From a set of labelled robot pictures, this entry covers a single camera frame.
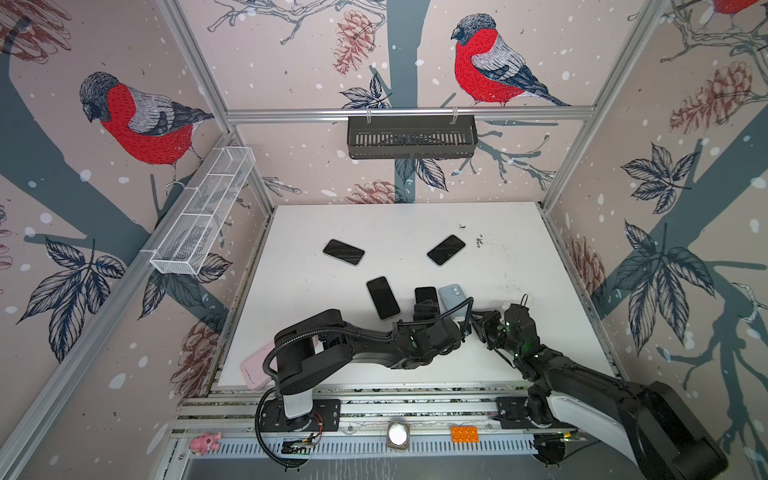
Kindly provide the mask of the light-blue phone case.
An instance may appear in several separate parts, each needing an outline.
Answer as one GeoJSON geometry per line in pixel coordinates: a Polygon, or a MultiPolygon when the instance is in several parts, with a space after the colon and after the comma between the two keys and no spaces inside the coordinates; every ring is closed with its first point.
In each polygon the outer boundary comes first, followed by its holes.
{"type": "Polygon", "coordinates": [[[438,297],[442,301],[444,310],[454,321],[463,321],[467,312],[467,305],[461,309],[458,306],[466,301],[467,297],[458,284],[450,284],[438,289],[438,297]]]}

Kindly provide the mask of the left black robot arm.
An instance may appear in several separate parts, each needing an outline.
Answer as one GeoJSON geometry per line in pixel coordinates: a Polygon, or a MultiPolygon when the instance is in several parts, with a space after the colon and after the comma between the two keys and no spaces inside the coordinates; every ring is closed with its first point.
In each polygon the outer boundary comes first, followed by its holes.
{"type": "Polygon", "coordinates": [[[325,379],[354,362],[392,370],[427,366],[435,357],[459,349],[471,333],[473,303],[468,297],[428,320],[398,320],[389,332],[357,327],[344,321],[338,309],[325,310],[280,331],[262,363],[274,386],[263,394],[255,413],[259,447],[284,470],[299,470],[307,463],[305,459],[278,456],[262,436],[261,418],[271,395],[285,405],[289,396],[311,394],[325,379]]]}

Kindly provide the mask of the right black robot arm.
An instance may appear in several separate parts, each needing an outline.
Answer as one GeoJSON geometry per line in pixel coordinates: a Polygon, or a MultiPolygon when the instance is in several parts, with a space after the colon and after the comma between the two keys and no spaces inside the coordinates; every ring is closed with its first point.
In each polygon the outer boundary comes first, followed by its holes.
{"type": "Polygon", "coordinates": [[[674,389],[624,381],[548,347],[526,305],[469,310],[464,322],[529,382],[533,423],[576,427],[623,454],[647,479],[714,479],[727,469],[725,453],[674,389]]]}

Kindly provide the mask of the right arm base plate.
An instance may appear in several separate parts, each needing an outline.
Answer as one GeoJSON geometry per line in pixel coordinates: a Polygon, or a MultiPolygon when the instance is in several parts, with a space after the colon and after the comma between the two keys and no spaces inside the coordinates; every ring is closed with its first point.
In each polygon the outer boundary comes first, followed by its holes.
{"type": "Polygon", "coordinates": [[[527,402],[527,396],[497,397],[495,399],[497,412],[493,419],[506,430],[538,429],[530,418],[527,402]]]}

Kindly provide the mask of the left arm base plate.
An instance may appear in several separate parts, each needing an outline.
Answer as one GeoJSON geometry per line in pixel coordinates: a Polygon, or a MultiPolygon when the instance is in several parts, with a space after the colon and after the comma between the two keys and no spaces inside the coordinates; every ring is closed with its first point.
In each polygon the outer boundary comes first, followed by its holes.
{"type": "Polygon", "coordinates": [[[270,399],[260,410],[256,425],[260,432],[267,433],[336,432],[339,427],[340,406],[339,400],[314,400],[311,413],[288,419],[284,413],[283,402],[270,399]]]}

